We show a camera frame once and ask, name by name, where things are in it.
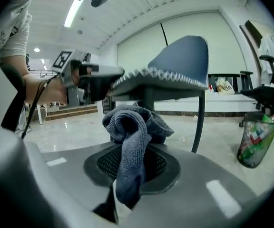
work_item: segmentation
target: ceiling light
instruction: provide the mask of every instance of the ceiling light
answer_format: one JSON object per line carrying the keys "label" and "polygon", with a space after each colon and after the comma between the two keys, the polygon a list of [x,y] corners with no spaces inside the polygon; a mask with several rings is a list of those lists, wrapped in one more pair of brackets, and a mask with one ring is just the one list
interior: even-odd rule
{"label": "ceiling light", "polygon": [[81,6],[83,0],[79,1],[79,0],[74,0],[66,17],[65,23],[64,23],[64,27],[70,28],[72,21],[75,18],[75,15],[79,9],[79,7]]}

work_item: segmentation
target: handrail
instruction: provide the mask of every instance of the handrail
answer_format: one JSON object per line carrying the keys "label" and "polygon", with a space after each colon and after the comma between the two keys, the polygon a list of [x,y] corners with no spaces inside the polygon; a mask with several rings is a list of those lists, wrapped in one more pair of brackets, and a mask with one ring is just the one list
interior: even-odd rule
{"label": "handrail", "polygon": [[34,75],[34,76],[40,77],[40,78],[51,78],[51,77],[57,75],[57,73],[52,70],[41,70],[41,69],[32,69],[29,71],[29,73],[31,75]]}

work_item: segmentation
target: black mesh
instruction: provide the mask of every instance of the black mesh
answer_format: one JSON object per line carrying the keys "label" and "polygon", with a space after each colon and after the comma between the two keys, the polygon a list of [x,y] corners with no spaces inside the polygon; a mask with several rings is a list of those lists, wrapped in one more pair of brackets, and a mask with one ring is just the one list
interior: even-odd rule
{"label": "black mesh", "polygon": [[[116,179],[120,161],[121,146],[99,158],[97,165],[103,173],[112,179]],[[147,181],[161,175],[166,168],[166,164],[167,162],[163,157],[147,148],[144,156]]]}

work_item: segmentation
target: black cable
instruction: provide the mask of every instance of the black cable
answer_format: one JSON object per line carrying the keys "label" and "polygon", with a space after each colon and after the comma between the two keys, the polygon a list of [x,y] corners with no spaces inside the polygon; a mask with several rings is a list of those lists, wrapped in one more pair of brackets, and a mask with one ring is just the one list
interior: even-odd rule
{"label": "black cable", "polygon": [[168,46],[167,39],[166,39],[166,34],[165,34],[165,30],[164,30],[164,27],[162,26],[162,23],[160,23],[160,26],[161,26],[162,32],[164,33],[164,37],[165,37],[165,41],[166,41],[166,46]]}
{"label": "black cable", "polygon": [[36,106],[37,106],[37,103],[38,103],[38,101],[39,101],[40,96],[42,95],[43,91],[47,88],[47,86],[49,85],[49,83],[50,83],[54,78],[56,78],[57,76],[58,76],[58,75],[55,75],[55,76],[53,76],[52,78],[50,78],[49,80],[44,81],[44,82],[42,82],[42,83],[39,84],[38,89],[37,89],[36,96],[35,96],[35,98],[34,98],[34,100],[33,100],[32,105],[31,105],[31,109],[30,109],[30,112],[29,112],[29,116],[28,116],[28,120],[27,120],[26,127],[25,127],[24,132],[22,133],[22,136],[21,136],[22,139],[24,139],[25,136],[26,136],[28,127],[29,127],[30,122],[31,122],[32,115],[33,115],[33,113],[34,113],[34,110],[36,109]]}
{"label": "black cable", "polygon": [[[30,128],[30,130],[29,131],[27,131],[26,133],[30,133],[31,131],[32,131],[32,128],[29,126],[29,128]],[[17,128],[16,130],[15,130],[15,133],[16,134],[19,134],[20,132],[22,132],[22,131],[24,131],[24,129],[22,130],[22,129],[20,129],[20,128]]]}

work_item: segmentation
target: black office chair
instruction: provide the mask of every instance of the black office chair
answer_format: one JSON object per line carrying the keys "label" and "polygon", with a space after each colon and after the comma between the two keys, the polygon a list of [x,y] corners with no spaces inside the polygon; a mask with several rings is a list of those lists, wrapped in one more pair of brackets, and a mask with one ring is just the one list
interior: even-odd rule
{"label": "black office chair", "polygon": [[[262,55],[259,57],[261,60],[268,61],[272,70],[272,83],[274,83],[274,57],[268,55]],[[241,94],[252,98],[258,102],[257,109],[263,108],[271,109],[271,114],[274,113],[274,88],[269,86],[259,86],[255,89],[242,89]],[[243,127],[245,118],[239,123],[240,127]]]}

